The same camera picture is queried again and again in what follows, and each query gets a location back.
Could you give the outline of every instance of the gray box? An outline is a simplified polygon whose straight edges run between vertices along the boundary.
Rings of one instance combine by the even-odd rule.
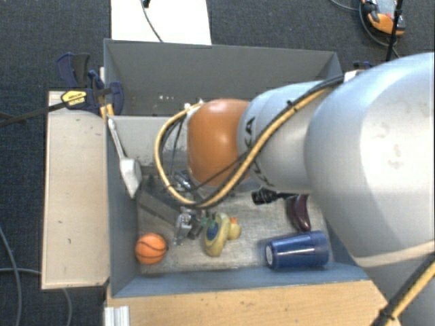
[[[152,163],[147,165],[146,159],[138,156],[135,152],[138,144],[132,137],[139,136],[137,130],[141,128],[145,132],[143,134],[149,135],[145,140],[151,141],[162,124],[162,116],[173,115],[182,109],[184,103],[195,103],[199,98],[207,100],[219,97],[249,100],[272,88],[341,74],[334,52],[110,39],[104,43],[104,66],[106,83],[121,81],[125,91],[122,116],[115,117],[120,123],[121,141],[122,129],[129,130],[128,134],[124,133],[127,154],[133,154],[132,157],[141,160],[142,167],[148,168],[152,167]],[[151,153],[149,143],[142,141],[140,144],[146,146],[145,154]],[[143,274],[134,254],[139,230],[137,203],[126,193],[118,168],[118,157],[110,138],[107,139],[106,148],[110,282],[114,297],[367,279],[361,269],[347,259],[340,259],[345,255],[335,254],[335,260],[320,270],[277,273],[265,266],[256,266]],[[343,248],[340,242],[335,236],[330,238],[332,250],[341,252]]]

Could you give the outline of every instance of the blue cup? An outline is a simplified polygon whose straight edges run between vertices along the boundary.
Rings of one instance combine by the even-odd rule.
[[[271,269],[322,267],[328,259],[328,239],[321,231],[278,238],[266,244],[266,262]]]

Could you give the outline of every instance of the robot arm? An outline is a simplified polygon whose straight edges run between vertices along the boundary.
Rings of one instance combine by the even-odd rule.
[[[228,163],[226,183],[211,185],[215,189],[202,200],[176,197],[205,209],[248,172],[266,189],[310,194],[357,263],[391,298],[434,252],[434,54],[401,58],[341,82],[295,84],[256,97],[237,132],[228,133],[236,136],[243,159]],[[219,143],[213,144],[219,155]],[[177,193],[169,182],[167,187]],[[435,319],[433,300],[432,281],[410,307],[414,325]]]

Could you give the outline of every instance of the orange ball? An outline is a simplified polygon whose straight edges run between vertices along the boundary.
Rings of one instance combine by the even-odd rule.
[[[144,234],[136,242],[136,258],[142,264],[157,264],[167,251],[168,246],[163,237],[156,233]]]

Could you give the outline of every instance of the bin floor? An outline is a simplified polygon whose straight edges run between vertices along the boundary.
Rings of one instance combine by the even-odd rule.
[[[138,235],[147,232],[159,233],[165,238],[169,247],[160,263],[153,266],[142,265],[142,274],[264,266],[265,242],[277,236],[297,233],[285,213],[283,200],[256,206],[251,201],[250,194],[239,194],[227,198],[215,210],[226,213],[230,217],[237,217],[242,227],[241,236],[236,240],[228,240],[219,257],[210,257],[203,249],[204,230],[197,239],[186,238],[181,245],[175,245],[173,244],[174,227],[171,224],[151,215],[139,205],[137,210]],[[324,217],[312,197],[308,198],[308,212],[312,230],[323,231],[329,239]]]

